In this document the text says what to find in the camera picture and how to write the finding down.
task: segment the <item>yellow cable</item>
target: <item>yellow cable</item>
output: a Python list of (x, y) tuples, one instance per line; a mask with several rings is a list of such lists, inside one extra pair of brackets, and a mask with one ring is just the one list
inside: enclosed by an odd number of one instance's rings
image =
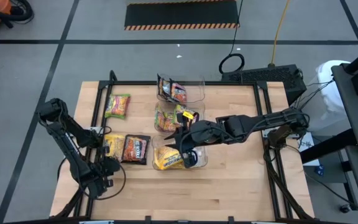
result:
[(272, 55), (272, 62), (271, 62), (272, 64), (274, 63), (274, 56), (276, 54), (276, 43), (277, 43), (278, 33), (280, 32), (281, 24), (283, 23), (285, 13), (287, 12), (287, 7), (288, 7), (289, 3), (290, 3), (290, 0), (287, 0), (287, 3), (285, 4), (285, 8), (284, 8), (284, 11), (283, 11), (283, 15), (281, 16), (280, 23), (278, 24), (278, 28), (277, 28), (277, 31), (276, 31), (276, 37), (274, 38), (273, 55)]

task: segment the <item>black and orange striped mat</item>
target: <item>black and orange striped mat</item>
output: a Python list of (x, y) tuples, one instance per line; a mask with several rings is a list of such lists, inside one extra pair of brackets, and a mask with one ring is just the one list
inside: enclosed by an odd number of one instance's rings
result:
[(132, 3), (125, 30), (233, 29), (237, 17), (235, 0)]

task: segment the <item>wooden table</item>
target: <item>wooden table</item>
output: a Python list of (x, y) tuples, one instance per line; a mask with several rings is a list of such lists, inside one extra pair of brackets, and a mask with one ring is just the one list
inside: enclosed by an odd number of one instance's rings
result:
[[(83, 127), (91, 124), (97, 87), (98, 82), (82, 84), (74, 118)], [(288, 107), (282, 83), (268, 83), (268, 92), (273, 112)], [(127, 118), (109, 118), (107, 121), (113, 132), (152, 137), (159, 134), (154, 128), (156, 86), (114, 85), (112, 93), (131, 94)], [(264, 107), (262, 91), (260, 97)], [(104, 96), (102, 99), (101, 105), (104, 105)], [(205, 86), (203, 102), (204, 118), (210, 121), (230, 114), (257, 116), (251, 86)], [(102, 112), (101, 106), (98, 126)], [(288, 144), (296, 146), (295, 140), (289, 140)], [(144, 220), (146, 215), (151, 215), (153, 220), (226, 221), (228, 216), (234, 216), (236, 221), (274, 220), (260, 133), (251, 134), (243, 144), (222, 144), (206, 149), (208, 164), (205, 167), (159, 171), (152, 167), (153, 149), (150, 144), (147, 165), (123, 164), (127, 173), (124, 190), (117, 197), (95, 201), (92, 219)], [(289, 191), (305, 211), (314, 216), (299, 153), (291, 149), (282, 149), (281, 152)], [(102, 196), (118, 191), (122, 178), (121, 171), (114, 174), (115, 187)], [(77, 188), (66, 162), (62, 166), (50, 214), (58, 213)], [(282, 194), (278, 188), (277, 192), (280, 213), (285, 217)], [(85, 214), (86, 201), (84, 196), (82, 215)]]

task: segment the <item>clear plastic container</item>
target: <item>clear plastic container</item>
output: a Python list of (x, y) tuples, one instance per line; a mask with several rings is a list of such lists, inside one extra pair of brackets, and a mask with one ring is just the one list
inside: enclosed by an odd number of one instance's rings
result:
[(183, 161), (178, 162), (177, 164), (168, 167), (168, 168), (163, 168), (161, 169), (158, 166), (158, 153), (160, 152), (161, 148), (167, 144), (173, 144), (175, 143), (174, 139), (169, 139), (169, 140), (164, 140), (164, 138), (166, 138), (168, 135), (166, 136), (154, 136), (152, 139), (152, 145), (153, 145), (153, 152), (154, 152), (154, 156), (153, 156), (153, 168), (156, 170), (178, 170), (178, 169), (193, 169), (193, 168), (199, 168), (199, 167), (203, 167), (208, 163), (208, 155), (206, 153), (205, 147), (196, 147), (194, 148), (194, 151), (196, 151), (197, 155), (198, 155), (198, 161), (196, 163), (196, 165), (190, 167), (190, 168), (185, 168)]
[[(158, 101), (156, 103), (154, 128), (157, 131), (165, 132), (165, 133), (173, 133), (175, 131), (175, 128), (178, 126), (178, 124), (174, 124), (175, 122), (170, 118), (173, 118), (175, 116), (174, 112), (175, 112), (175, 108), (177, 107), (177, 105), (180, 105), (180, 104), (165, 102), (165, 101)], [(198, 118), (198, 121), (201, 121), (202, 119), (204, 119), (205, 105), (202, 101), (198, 101), (198, 102), (194, 102), (194, 103), (186, 103), (186, 105), (180, 105), (180, 106), (185, 106), (186, 109), (197, 112), (200, 115)], [(158, 116), (157, 111), (162, 112), (163, 118)]]
[[(169, 76), (166, 74), (159, 74), (161, 78), (166, 81), (173, 80), (173, 83), (177, 83), (185, 88), (186, 90), (186, 102), (181, 104), (194, 103), (202, 101), (205, 98), (205, 80), (202, 75), (188, 75), (188, 76)], [(159, 83), (157, 82), (157, 99), (160, 101), (173, 102), (175, 100), (171, 98), (165, 99), (158, 93)]]

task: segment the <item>orange vacuum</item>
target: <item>orange vacuum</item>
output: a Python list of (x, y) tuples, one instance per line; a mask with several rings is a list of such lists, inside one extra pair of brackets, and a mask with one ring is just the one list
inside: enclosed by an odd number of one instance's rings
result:
[(11, 21), (26, 21), (32, 19), (34, 13), (30, 4), (26, 0), (0, 0), (0, 23), (12, 28)]

